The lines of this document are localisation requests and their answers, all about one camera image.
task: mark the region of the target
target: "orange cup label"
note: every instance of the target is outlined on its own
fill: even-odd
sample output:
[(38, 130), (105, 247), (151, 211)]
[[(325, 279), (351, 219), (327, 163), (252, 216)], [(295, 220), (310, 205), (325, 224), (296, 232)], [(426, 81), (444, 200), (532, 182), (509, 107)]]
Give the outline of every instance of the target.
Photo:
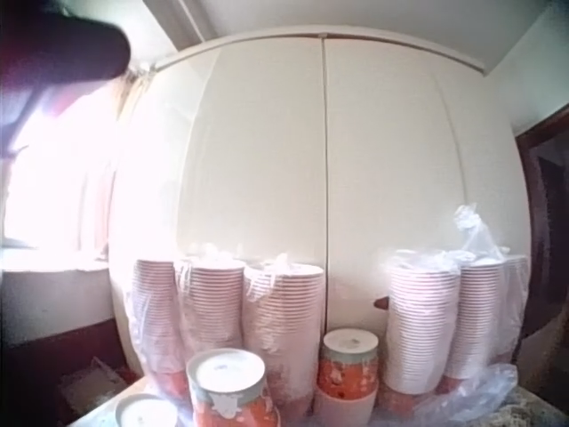
[(378, 363), (378, 359), (356, 364), (321, 359), (318, 367), (318, 387), (336, 399), (366, 398), (377, 390)]

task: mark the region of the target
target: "white cabinet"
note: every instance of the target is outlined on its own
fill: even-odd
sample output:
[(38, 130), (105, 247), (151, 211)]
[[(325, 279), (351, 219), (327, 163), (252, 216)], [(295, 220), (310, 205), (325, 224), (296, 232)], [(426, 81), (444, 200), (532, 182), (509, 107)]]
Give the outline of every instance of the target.
[(525, 177), (508, 119), (481, 74), (440, 56), (423, 58), (449, 113), (468, 202), (477, 203), (500, 245), (529, 255)]
[(115, 253), (287, 252), (327, 268), (329, 328), (376, 333), (382, 264), (397, 249), (458, 247), (458, 205), (478, 202), (500, 243), (529, 253), (517, 149), (478, 72), (370, 40), (204, 46), (158, 74), (138, 108)]
[(189, 136), (179, 249), (324, 265), (325, 199), (321, 42), (222, 47)]
[(380, 333), (374, 297), (396, 249), (455, 247), (464, 202), (453, 132), (436, 83), (412, 49), (326, 40), (328, 326)]

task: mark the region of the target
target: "wooden door frame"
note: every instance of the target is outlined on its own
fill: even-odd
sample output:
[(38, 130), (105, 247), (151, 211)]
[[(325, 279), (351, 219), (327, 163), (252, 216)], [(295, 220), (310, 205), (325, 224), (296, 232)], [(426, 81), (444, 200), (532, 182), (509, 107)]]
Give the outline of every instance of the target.
[(531, 295), (549, 277), (549, 222), (547, 217), (547, 197), (541, 179), (541, 171), (530, 155), (530, 150), (569, 130), (569, 103), (553, 115), (516, 137), (517, 148), (524, 168), (527, 199), (532, 227), (532, 277), (530, 280), (530, 299), (526, 308), (526, 318), (522, 336), (533, 334), (544, 327), (551, 313), (543, 313), (543, 308), (534, 307)]

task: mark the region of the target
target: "window sill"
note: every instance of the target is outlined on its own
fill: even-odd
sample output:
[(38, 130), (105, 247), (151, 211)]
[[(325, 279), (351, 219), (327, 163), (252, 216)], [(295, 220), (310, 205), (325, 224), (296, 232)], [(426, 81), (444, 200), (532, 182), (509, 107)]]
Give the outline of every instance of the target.
[(0, 266), (4, 272), (100, 271), (108, 269), (107, 262), (86, 259), (78, 254), (11, 247), (0, 249)]

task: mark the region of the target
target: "floor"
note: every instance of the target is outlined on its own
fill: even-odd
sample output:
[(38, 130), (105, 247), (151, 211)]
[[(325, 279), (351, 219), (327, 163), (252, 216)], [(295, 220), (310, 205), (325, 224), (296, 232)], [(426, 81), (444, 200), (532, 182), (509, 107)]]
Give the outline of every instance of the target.
[(565, 337), (557, 351), (554, 366), (549, 371), (538, 395), (554, 407), (569, 414), (569, 323), (565, 326)]

